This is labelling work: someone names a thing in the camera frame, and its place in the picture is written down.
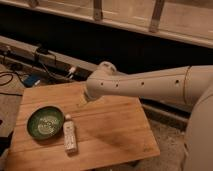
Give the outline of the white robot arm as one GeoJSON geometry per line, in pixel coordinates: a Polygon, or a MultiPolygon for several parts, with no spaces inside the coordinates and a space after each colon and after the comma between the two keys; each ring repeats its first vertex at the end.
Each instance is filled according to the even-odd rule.
{"type": "Polygon", "coordinates": [[[104,61],[87,78],[84,97],[94,101],[104,95],[191,106],[181,171],[213,171],[213,65],[121,75],[104,61]]]}

